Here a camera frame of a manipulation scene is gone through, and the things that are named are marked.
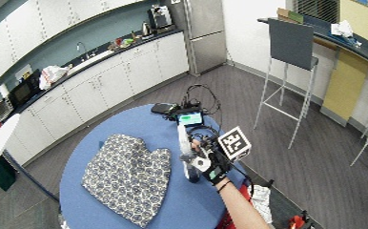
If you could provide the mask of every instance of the black and white fabric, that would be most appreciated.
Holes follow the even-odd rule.
[[[146,227],[170,177],[170,151],[150,152],[141,138],[111,135],[87,164],[82,186],[117,214]]]

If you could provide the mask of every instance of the kitchen sink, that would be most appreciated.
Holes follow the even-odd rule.
[[[99,53],[98,55],[90,57],[87,60],[85,60],[83,62],[81,62],[78,65],[73,66],[69,69],[68,75],[70,75],[70,74],[75,73],[77,71],[79,71],[81,69],[86,68],[89,65],[91,65],[97,61],[102,60],[102,58],[106,57],[107,55],[110,55],[111,53],[113,53],[113,51],[105,51],[105,52]]]

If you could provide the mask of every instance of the stainless steel refrigerator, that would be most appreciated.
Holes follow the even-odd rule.
[[[226,41],[220,0],[159,0],[172,23],[183,30],[188,72],[200,73],[226,62]]]

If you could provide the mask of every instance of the bottle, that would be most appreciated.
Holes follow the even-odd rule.
[[[134,31],[131,31],[131,38],[133,38],[133,42],[135,41],[135,34]]]

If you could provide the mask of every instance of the microwave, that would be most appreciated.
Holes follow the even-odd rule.
[[[41,91],[40,77],[40,70],[34,70],[34,72],[10,90],[8,98],[14,109],[24,105],[29,99]]]

